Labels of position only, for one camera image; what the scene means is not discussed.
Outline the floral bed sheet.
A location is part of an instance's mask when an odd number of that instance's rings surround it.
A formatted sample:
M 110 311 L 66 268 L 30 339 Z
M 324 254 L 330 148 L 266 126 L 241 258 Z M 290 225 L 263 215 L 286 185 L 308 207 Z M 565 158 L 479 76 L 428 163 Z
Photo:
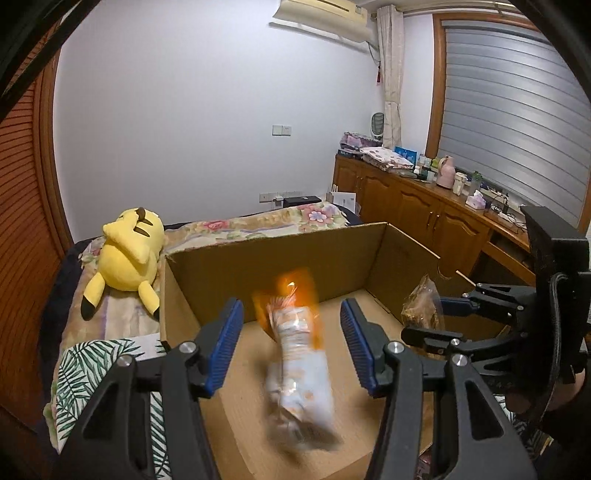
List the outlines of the floral bed sheet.
M 193 222 L 172 226 L 164 232 L 153 288 L 163 293 L 164 272 L 170 270 L 192 310 L 189 319 L 158 323 L 149 316 L 135 292 L 106 289 L 98 310 L 83 320 L 80 307 L 86 285 L 96 273 L 98 255 L 105 242 L 99 236 L 77 243 L 64 259 L 42 316 L 44 408 L 49 437 L 55 446 L 52 393 L 64 350 L 81 342 L 112 340 L 159 334 L 163 346 L 171 345 L 180 329 L 197 328 L 211 320 L 226 297 L 236 295 L 245 302 L 252 318 L 249 289 L 239 279 L 250 278 L 256 268 L 266 268 L 263 283 L 276 274 L 266 247 L 276 247 L 283 238 L 288 246 L 308 242 L 317 245 L 317 233 L 341 235 L 346 228 L 362 223 L 360 217 L 331 202 L 304 203 L 270 212 L 229 220 Z

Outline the white wall air conditioner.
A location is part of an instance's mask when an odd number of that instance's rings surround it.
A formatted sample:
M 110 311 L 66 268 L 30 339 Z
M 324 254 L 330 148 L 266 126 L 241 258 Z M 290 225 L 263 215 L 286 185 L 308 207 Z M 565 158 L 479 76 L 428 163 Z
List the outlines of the white wall air conditioner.
M 353 1 L 284 0 L 273 18 L 332 33 L 356 43 L 369 42 L 373 38 L 368 10 Z

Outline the grey window blind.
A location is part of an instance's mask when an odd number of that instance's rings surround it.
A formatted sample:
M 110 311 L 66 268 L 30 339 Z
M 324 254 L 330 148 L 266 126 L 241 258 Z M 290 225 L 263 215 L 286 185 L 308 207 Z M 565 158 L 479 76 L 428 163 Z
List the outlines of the grey window blind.
M 578 225 L 590 174 L 590 102 L 539 32 L 445 20 L 446 82 L 438 153 L 512 201 Z

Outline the clear brown snack packet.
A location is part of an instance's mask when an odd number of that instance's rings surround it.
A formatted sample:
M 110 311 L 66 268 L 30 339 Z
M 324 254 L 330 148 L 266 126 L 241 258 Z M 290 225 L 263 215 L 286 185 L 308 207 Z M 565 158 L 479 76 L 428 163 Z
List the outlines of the clear brown snack packet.
M 429 275 L 424 275 L 417 287 L 405 299 L 401 323 L 405 327 L 445 329 L 441 297 L 435 282 Z

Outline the beige floral curtain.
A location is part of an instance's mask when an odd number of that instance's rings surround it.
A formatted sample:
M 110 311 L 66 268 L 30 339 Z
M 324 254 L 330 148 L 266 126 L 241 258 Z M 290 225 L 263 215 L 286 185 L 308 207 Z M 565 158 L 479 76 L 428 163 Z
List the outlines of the beige floral curtain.
M 394 148 L 402 141 L 401 93 L 404 70 L 404 16 L 394 5 L 377 11 L 382 82 L 384 85 L 385 130 L 383 144 Z

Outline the pink kettle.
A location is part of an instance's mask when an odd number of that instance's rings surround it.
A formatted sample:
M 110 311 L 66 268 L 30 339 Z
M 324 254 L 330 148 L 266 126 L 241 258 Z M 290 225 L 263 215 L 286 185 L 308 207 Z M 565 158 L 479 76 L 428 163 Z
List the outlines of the pink kettle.
M 456 169 L 454 158 L 446 155 L 439 161 L 437 185 L 452 190 L 455 181 Z

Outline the orange white snack packet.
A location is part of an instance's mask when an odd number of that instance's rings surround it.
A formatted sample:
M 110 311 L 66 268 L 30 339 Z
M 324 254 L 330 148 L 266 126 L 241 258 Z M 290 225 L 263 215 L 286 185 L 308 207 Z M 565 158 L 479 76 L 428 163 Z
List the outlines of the orange white snack packet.
M 270 438 L 284 450 L 334 450 L 341 439 L 310 271 L 280 275 L 273 291 L 256 292 L 252 302 L 257 323 L 276 345 L 266 373 Z

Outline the small white desk fan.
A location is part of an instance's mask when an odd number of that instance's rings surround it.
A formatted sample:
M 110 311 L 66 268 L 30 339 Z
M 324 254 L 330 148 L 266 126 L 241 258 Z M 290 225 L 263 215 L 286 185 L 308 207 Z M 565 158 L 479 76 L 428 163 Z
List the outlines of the small white desk fan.
M 383 112 L 376 112 L 370 118 L 370 132 L 376 141 L 382 141 L 385 131 L 385 115 Z

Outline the wooden slatted wardrobe door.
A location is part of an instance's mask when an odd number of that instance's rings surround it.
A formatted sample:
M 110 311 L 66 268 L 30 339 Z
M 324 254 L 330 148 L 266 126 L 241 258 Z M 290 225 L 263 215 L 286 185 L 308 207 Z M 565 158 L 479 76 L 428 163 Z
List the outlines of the wooden slatted wardrobe door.
M 1 476 L 45 479 L 42 311 L 72 243 L 53 148 L 52 58 L 1 123 Z

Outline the white wall switch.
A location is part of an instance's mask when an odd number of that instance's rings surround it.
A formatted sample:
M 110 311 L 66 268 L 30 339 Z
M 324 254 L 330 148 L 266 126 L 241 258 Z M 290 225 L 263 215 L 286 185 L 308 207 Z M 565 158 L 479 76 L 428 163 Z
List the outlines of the white wall switch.
M 290 126 L 278 124 L 271 126 L 271 135 L 273 136 L 290 137 L 291 133 L 293 133 L 293 129 Z

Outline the wooden sideboard cabinet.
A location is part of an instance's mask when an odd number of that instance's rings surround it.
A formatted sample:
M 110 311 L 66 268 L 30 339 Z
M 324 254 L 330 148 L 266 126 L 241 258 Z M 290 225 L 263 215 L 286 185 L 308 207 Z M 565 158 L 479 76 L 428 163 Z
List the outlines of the wooden sideboard cabinet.
M 535 284 L 525 229 L 435 184 L 335 156 L 332 185 L 354 193 L 363 222 L 388 222 L 440 257 L 440 271 L 475 282 Z

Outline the green leaf pattern cloth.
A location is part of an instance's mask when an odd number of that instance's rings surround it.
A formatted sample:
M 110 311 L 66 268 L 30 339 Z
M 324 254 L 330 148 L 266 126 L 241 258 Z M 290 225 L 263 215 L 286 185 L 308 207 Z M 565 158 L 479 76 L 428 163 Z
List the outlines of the green leaf pattern cloth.
M 159 334 L 112 340 L 91 340 L 64 350 L 52 393 L 55 446 L 61 453 L 91 395 L 122 355 L 140 361 L 166 353 Z M 161 394 L 150 394 L 150 431 L 156 479 L 172 479 L 166 448 Z

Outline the brown cardboard box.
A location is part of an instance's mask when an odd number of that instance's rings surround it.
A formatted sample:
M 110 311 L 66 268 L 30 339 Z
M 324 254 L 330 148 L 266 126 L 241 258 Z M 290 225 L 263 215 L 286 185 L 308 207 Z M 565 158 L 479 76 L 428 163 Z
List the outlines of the brown cardboard box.
M 443 296 L 465 275 L 386 223 L 225 241 L 167 255 L 160 338 L 175 347 L 242 302 L 242 332 L 224 384 L 200 404 L 224 479 L 361 479 L 385 403 L 360 386 L 339 311 L 355 299 L 401 335 L 407 297 L 429 277 Z

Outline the yellow pikachu plush toy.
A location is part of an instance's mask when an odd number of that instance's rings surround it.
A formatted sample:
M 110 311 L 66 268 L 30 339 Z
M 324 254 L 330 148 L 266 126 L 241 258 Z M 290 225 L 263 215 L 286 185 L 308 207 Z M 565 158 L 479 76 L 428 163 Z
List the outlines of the yellow pikachu plush toy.
M 164 245 L 164 227 L 159 216 L 142 207 L 123 211 L 102 227 L 105 242 L 98 255 L 97 270 L 84 290 L 81 316 L 93 317 L 106 287 L 135 292 L 147 312 L 159 317 L 160 300 L 152 284 Z

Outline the folded floral cloth stack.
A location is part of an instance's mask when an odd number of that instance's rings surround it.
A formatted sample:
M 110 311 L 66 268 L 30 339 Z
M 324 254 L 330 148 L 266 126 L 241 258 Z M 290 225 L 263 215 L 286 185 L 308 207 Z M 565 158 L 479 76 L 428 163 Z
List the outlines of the folded floral cloth stack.
M 413 170 L 414 164 L 400 154 L 384 147 L 363 147 L 362 159 L 385 172 Z

